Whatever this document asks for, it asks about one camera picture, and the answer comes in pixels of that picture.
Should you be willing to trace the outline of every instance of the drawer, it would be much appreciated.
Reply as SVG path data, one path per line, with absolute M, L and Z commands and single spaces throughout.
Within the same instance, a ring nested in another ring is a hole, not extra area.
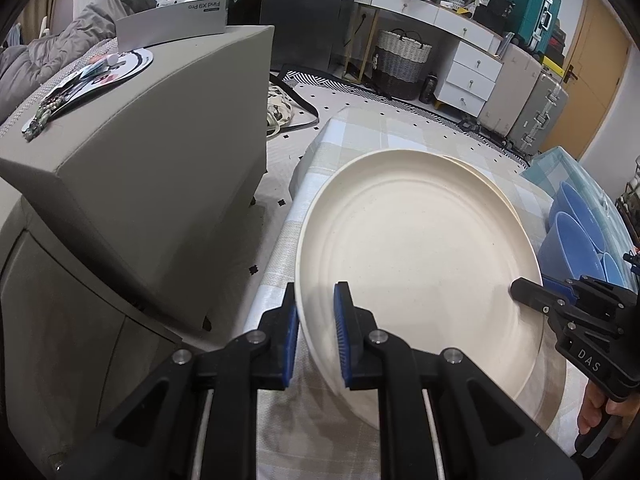
M 404 4 L 406 0 L 371 0 L 373 7 L 379 7 L 380 9 L 391 10 L 392 12 L 402 13 L 404 10 Z
M 494 36 L 477 23 L 447 9 L 438 9 L 434 25 L 460 38 L 464 38 L 469 43 L 479 46 L 482 50 L 489 50 Z
M 455 61 L 449 69 L 446 81 L 473 95 L 477 95 L 485 101 L 489 99 L 491 91 L 494 89 L 495 85 L 495 83 L 490 79 L 485 78 L 478 72 L 474 72 L 470 68 L 462 66 L 460 63 L 456 63 Z
M 438 7 L 423 0 L 409 0 L 403 14 L 423 23 L 433 25 L 436 21 Z
M 495 81 L 498 78 L 502 63 L 484 52 L 460 41 L 453 61 L 468 66 L 471 70 L 482 74 L 485 78 Z
M 456 107 L 473 117 L 478 117 L 485 102 L 478 96 L 470 94 L 451 83 L 444 83 L 440 90 L 436 90 L 434 95 L 438 101 Z

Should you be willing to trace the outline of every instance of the door handle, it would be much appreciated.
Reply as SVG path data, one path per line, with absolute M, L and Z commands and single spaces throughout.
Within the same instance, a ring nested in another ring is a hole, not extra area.
M 569 65 L 569 68 L 566 69 L 566 72 L 564 73 L 564 79 L 562 79 L 563 83 L 568 83 L 569 79 L 575 79 L 576 81 L 578 81 L 578 76 L 574 74 L 574 66 L 573 65 Z

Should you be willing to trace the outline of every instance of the metal screw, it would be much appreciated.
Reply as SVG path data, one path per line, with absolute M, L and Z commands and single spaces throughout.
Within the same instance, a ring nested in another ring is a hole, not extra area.
M 267 335 L 262 330 L 251 330 L 246 333 L 246 340 L 252 345 L 257 345 L 267 339 Z
M 389 334 L 384 330 L 372 330 L 369 332 L 369 341 L 373 344 L 379 345 L 382 343 L 386 343 L 386 340 L 389 339 Z
M 458 350 L 457 348 L 447 348 L 444 351 L 444 359 L 447 363 L 451 363 L 452 365 L 457 365 L 462 362 L 464 358 L 464 354 Z
M 171 356 L 171 359 L 177 365 L 185 365 L 189 361 L 191 361 L 191 357 L 193 355 L 186 348 L 180 348 L 174 352 L 174 355 Z

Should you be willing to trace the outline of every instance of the plastic container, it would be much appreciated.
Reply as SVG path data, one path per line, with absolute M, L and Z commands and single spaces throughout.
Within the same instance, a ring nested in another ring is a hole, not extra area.
M 601 263 L 602 268 L 604 269 L 604 277 L 609 283 L 626 287 L 625 280 L 622 279 L 620 269 L 609 253 L 604 253 L 602 255 Z
M 542 274 L 556 280 L 578 280 L 586 275 L 604 280 L 604 270 L 589 235 L 575 219 L 558 212 L 538 251 Z
M 571 215 L 589 235 L 591 243 L 599 253 L 607 252 L 604 236 L 600 226 L 591 213 L 589 206 L 580 194 L 568 183 L 561 182 L 554 202 L 549 211 L 549 226 L 553 225 L 558 212 L 564 211 Z

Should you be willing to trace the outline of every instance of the beige suitcase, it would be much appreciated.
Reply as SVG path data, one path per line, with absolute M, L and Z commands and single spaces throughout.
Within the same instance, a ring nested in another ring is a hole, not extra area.
M 510 44 L 502 58 L 502 68 L 478 122 L 506 137 L 533 90 L 542 66 L 524 50 Z

